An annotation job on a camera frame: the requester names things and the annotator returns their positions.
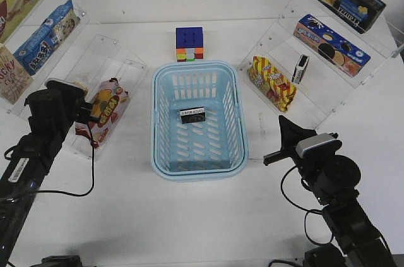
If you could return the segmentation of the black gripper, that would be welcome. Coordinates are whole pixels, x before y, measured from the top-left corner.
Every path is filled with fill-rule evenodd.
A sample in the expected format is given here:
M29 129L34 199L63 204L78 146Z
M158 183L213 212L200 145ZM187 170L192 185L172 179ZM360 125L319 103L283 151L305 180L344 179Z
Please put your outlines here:
M95 122L92 116L93 104L86 102L87 88L78 82L48 79L45 86L61 92L62 103L68 119L82 124Z
M271 163L285 158L311 158L316 155L334 154L342 147L337 133L317 134L313 129L304 129L285 116L278 116L281 133L280 150L263 157L263 163Z

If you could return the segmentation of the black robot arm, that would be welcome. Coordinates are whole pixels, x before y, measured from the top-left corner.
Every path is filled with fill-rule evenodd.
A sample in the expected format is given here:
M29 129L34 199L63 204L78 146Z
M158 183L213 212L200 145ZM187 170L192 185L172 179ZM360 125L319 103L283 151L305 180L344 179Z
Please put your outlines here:
M6 266L39 188L74 122L92 109L77 84L49 79L25 99L31 131L12 148L1 177L1 266Z
M324 218L338 244L320 244L306 252L303 265L344 266L348 258L353 266L395 266L385 238L357 201L360 169L352 159L337 154L342 147L338 135L304 129L285 116L278 121L281 148L265 155L263 163L293 160L302 186L322 205L313 212Z

